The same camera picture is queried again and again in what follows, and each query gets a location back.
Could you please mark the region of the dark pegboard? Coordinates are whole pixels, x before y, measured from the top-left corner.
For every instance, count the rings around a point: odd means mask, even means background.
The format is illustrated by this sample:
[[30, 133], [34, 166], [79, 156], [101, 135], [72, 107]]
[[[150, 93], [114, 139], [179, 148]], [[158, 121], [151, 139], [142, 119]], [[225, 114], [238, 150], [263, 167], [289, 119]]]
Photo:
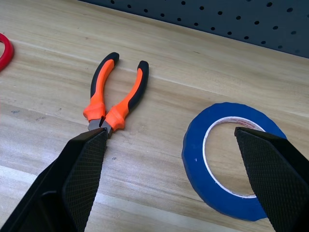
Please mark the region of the dark pegboard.
[[309, 0], [80, 0], [309, 58]]

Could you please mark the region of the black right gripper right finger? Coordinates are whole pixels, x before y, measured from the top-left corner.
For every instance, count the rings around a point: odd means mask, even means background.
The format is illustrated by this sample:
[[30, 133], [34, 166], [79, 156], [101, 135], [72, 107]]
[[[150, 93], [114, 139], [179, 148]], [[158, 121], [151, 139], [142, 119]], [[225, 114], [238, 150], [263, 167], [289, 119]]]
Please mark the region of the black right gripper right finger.
[[309, 160], [287, 139], [237, 127], [251, 187], [276, 232], [309, 232]]

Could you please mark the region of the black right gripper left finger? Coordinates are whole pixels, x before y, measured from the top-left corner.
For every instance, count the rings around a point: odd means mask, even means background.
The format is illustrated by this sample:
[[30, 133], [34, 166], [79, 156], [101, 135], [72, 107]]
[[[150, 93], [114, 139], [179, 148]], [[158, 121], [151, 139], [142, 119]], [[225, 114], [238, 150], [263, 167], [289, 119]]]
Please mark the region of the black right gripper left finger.
[[84, 232], [99, 187], [108, 133], [72, 138], [35, 179], [0, 232]]

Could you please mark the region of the blue tape roll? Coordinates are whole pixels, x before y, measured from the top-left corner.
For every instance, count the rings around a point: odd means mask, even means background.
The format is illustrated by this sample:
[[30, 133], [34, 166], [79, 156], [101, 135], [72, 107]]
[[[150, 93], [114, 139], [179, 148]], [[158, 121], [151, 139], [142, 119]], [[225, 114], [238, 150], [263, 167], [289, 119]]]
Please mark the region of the blue tape roll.
[[257, 221], [266, 218], [255, 195], [239, 195], [225, 188], [207, 163], [205, 144], [213, 127], [236, 123], [286, 138], [283, 131], [264, 113], [240, 103], [215, 103], [189, 124], [183, 139], [182, 160], [187, 177], [199, 197], [211, 208], [232, 218]]

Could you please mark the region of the red handled scissors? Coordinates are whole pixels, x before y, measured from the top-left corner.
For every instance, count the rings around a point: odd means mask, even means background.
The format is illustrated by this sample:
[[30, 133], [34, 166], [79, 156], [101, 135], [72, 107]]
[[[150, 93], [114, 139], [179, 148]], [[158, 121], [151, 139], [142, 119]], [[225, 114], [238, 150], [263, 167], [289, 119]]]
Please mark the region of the red handled scissors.
[[4, 51], [0, 57], [0, 72], [10, 63], [14, 56], [14, 47], [12, 42], [0, 33], [0, 42], [4, 44]]

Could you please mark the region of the orange and black pliers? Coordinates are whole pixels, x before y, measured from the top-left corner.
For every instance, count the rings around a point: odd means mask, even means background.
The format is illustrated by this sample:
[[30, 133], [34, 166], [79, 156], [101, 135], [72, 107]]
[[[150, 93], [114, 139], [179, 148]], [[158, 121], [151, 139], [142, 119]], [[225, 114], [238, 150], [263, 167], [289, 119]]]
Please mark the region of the orange and black pliers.
[[110, 136], [114, 131], [125, 127], [127, 115], [138, 105], [148, 84], [149, 64], [142, 60], [137, 67], [137, 78], [131, 91], [109, 112], [104, 103], [105, 82], [119, 61], [119, 54], [108, 54], [98, 65], [90, 86], [90, 103], [84, 109], [83, 115], [88, 120], [89, 130], [105, 128]]

